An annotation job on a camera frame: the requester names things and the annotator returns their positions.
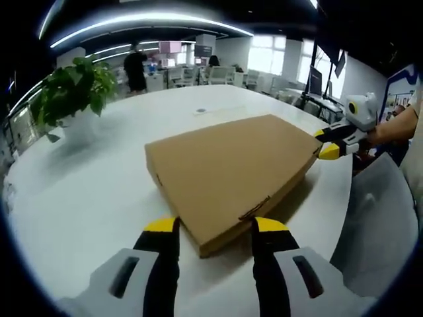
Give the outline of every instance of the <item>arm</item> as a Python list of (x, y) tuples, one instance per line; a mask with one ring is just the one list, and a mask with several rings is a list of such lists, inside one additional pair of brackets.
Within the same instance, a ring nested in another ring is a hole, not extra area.
[(369, 132), (367, 140), (373, 145), (391, 141), (408, 140), (414, 136), (418, 117), (412, 106), (401, 112), (394, 120), (377, 125)]

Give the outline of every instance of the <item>computer monitor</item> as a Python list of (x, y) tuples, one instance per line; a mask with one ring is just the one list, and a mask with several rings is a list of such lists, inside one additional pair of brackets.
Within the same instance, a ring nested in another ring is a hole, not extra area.
[(339, 78), (339, 76), (341, 75), (341, 72), (345, 66), (345, 62), (346, 62), (345, 52), (342, 52), (341, 58), (339, 59), (338, 65), (336, 66), (336, 69), (335, 69), (336, 77)]
[(210, 57), (212, 56), (213, 48), (211, 46), (195, 45), (194, 56), (195, 57)]
[(310, 94), (322, 95), (322, 73), (310, 66)]

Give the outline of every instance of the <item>white chair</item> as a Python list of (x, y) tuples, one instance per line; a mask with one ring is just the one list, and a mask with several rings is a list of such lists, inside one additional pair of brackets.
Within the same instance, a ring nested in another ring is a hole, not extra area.
[(247, 75), (247, 88), (258, 85), (258, 77), (260, 76), (259, 71), (249, 70)]
[(224, 85), (226, 84), (228, 68), (221, 66), (214, 66), (210, 71), (208, 78), (209, 85)]
[(174, 86), (179, 87), (179, 84), (182, 80), (182, 68), (173, 67), (169, 68), (169, 82), (172, 82)]
[(235, 67), (228, 67), (226, 74), (226, 83), (228, 85), (234, 85), (235, 82)]
[(272, 86), (270, 87), (270, 96), (277, 98), (279, 92), (288, 88), (289, 81), (280, 76), (275, 76), (272, 79)]
[(401, 272), (417, 240), (410, 188), (384, 153), (352, 179), (347, 217), (330, 262), (351, 291), (380, 297)]
[(179, 85), (184, 87), (194, 86), (197, 77), (197, 70), (197, 67), (184, 68), (182, 70), (182, 80), (179, 82)]

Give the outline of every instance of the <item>cardboard box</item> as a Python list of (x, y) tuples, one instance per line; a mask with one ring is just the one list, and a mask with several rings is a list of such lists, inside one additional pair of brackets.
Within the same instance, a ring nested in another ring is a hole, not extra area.
[(200, 257), (239, 236), (304, 177), (321, 143), (267, 115), (191, 131), (145, 146), (147, 168), (198, 246)]

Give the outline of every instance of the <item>white round table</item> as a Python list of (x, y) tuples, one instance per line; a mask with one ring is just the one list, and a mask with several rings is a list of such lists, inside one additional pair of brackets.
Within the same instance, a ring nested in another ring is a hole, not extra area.
[[(206, 111), (197, 112), (200, 108)], [(9, 172), (17, 189), (9, 218), (24, 259), (47, 294), (77, 296), (97, 267), (121, 248), (132, 248), (151, 221), (171, 215), (145, 167), (146, 143), (264, 114), (310, 134), (327, 126), (276, 99), (214, 85), (109, 104), (98, 119), (98, 140), (82, 151), (70, 151), (63, 139), (35, 142)], [(295, 210), (288, 227), (299, 245), (327, 260), (344, 224), (351, 173), (351, 156), (317, 160), (284, 201), (283, 208)], [(252, 265), (248, 242), (201, 260), (181, 230), (175, 315), (258, 316)]]

